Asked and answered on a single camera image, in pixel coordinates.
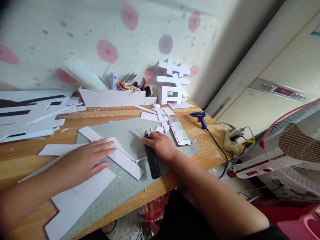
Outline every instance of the right hand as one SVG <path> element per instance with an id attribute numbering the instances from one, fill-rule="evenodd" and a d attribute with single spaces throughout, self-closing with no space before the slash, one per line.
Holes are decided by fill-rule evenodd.
<path id="1" fill-rule="evenodd" d="M 152 147 L 157 154 L 158 157 L 160 157 L 164 161 L 172 161 L 174 160 L 174 157 L 179 152 L 179 150 L 175 147 L 175 145 L 172 143 L 171 139 L 160 133 L 159 131 L 150 133 L 148 138 L 141 138 L 141 141 Z"/>

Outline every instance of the power strip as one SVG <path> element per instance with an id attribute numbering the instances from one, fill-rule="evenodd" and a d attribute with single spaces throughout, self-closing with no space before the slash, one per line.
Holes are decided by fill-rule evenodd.
<path id="1" fill-rule="evenodd" d="M 234 142 L 230 140 L 230 129 L 226 130 L 224 136 L 223 148 L 230 153 L 237 154 L 239 152 L 238 140 Z"/>

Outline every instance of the left hand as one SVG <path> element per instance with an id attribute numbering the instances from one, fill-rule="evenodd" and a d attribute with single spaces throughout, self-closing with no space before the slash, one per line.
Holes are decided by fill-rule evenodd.
<path id="1" fill-rule="evenodd" d="M 106 140 L 104 138 L 69 152 L 41 174 L 52 182 L 57 192 L 78 186 L 111 165 L 110 162 L 97 164 L 116 150 L 107 149 L 114 141 L 106 143 Z"/>

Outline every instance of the pink flower pattern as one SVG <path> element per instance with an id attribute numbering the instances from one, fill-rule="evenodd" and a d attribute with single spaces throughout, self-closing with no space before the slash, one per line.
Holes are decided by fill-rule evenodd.
<path id="1" fill-rule="evenodd" d="M 198 72 L 199 72 L 199 66 L 198 65 L 193 65 L 191 68 L 190 68 L 190 78 L 194 78 Z"/>
<path id="2" fill-rule="evenodd" d="M 0 61 L 9 64 L 18 64 L 19 58 L 11 48 L 0 43 Z"/>
<path id="3" fill-rule="evenodd" d="M 144 74 L 144 77 L 148 80 L 152 80 L 155 75 L 153 68 L 148 68 Z"/>
<path id="4" fill-rule="evenodd" d="M 124 3 L 122 6 L 121 19 L 130 30 L 135 30 L 138 26 L 138 13 L 130 3 Z"/>
<path id="5" fill-rule="evenodd" d="M 70 76 L 67 72 L 65 72 L 63 69 L 59 68 L 57 70 L 58 78 L 61 80 L 61 82 L 68 83 L 68 84 L 74 84 L 77 82 L 72 76 Z"/>
<path id="6" fill-rule="evenodd" d="M 107 40 L 99 40 L 97 45 L 97 51 L 99 57 L 108 63 L 115 63 L 118 60 L 117 48 Z"/>
<path id="7" fill-rule="evenodd" d="M 194 32 L 198 29 L 200 25 L 201 17 L 200 13 L 197 11 L 194 11 L 191 17 L 189 18 L 189 29 L 191 32 Z"/>

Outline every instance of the cutting mat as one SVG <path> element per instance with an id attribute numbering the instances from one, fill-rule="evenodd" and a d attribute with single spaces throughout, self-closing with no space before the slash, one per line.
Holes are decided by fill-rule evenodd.
<path id="1" fill-rule="evenodd" d="M 150 133 L 150 127 L 155 130 L 160 123 L 152 122 L 140 118 L 127 119 L 117 122 L 109 122 L 105 124 L 91 126 L 91 128 L 99 133 L 102 137 L 116 137 L 120 144 L 126 149 L 126 151 L 134 158 L 140 159 L 146 156 L 144 145 L 141 141 L 131 134 L 132 130 L 135 130 L 141 136 L 148 130 Z M 171 131 L 165 133 L 173 140 Z M 84 136 L 78 134 L 77 144 L 88 143 Z M 183 146 L 178 148 L 181 152 L 188 157 L 192 157 L 200 151 L 200 148 L 193 142 L 190 146 Z M 99 219 L 121 206 L 123 203 L 134 197 L 136 194 L 150 186 L 156 180 L 151 178 L 150 168 L 148 160 L 140 161 L 138 165 L 145 171 L 139 181 L 134 179 L 116 163 L 114 163 L 109 157 L 104 158 L 101 162 L 111 162 L 110 170 L 116 174 L 115 179 L 109 184 L 109 186 L 100 194 L 100 196 L 90 205 L 90 207 L 84 212 L 80 219 L 70 228 L 70 230 L 62 237 L 61 240 L 69 240 L 75 237 L 77 234 L 93 225 Z M 159 161 L 159 167 L 162 175 L 164 176 L 172 169 L 166 162 Z"/>

